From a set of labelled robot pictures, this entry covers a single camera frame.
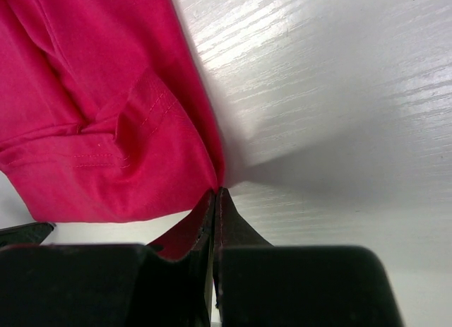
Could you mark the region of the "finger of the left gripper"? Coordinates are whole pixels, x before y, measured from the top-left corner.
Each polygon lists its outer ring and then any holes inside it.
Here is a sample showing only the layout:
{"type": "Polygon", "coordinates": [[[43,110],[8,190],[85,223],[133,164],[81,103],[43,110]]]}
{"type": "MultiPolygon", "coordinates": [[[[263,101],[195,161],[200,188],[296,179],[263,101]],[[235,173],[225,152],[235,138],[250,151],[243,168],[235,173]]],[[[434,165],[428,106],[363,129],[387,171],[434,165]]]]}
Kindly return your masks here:
{"type": "Polygon", "coordinates": [[[49,222],[33,222],[3,228],[0,231],[0,247],[15,244],[41,244],[54,231],[54,228],[54,224],[49,222]]]}

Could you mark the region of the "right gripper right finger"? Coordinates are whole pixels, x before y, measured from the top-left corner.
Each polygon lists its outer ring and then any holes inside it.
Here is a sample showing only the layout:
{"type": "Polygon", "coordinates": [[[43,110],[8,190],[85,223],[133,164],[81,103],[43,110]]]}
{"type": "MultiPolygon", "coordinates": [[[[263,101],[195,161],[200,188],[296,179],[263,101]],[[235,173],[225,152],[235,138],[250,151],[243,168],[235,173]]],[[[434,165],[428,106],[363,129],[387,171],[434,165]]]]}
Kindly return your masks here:
{"type": "Polygon", "coordinates": [[[224,326],[402,326],[386,270],[362,246],[273,246],[215,203],[213,275],[224,326]]]}

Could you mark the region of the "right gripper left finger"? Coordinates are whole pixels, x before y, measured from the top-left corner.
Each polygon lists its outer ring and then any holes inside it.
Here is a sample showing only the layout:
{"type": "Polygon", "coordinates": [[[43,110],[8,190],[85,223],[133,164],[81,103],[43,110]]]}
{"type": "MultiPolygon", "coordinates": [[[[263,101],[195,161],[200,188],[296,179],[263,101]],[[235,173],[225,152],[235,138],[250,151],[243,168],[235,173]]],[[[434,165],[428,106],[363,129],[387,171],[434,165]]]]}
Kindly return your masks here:
{"type": "Polygon", "coordinates": [[[149,244],[1,248],[2,326],[209,326],[215,194],[149,244]]]}

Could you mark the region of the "pink t-shirt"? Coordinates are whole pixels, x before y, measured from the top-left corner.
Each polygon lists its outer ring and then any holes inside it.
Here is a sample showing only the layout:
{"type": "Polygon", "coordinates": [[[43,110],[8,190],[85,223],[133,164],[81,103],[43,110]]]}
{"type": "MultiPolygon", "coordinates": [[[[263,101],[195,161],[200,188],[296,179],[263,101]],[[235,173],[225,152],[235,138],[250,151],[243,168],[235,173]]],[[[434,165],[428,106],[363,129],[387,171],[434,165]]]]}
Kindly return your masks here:
{"type": "Polygon", "coordinates": [[[38,221],[149,220],[217,190],[172,0],[1,0],[1,171],[38,221]]]}

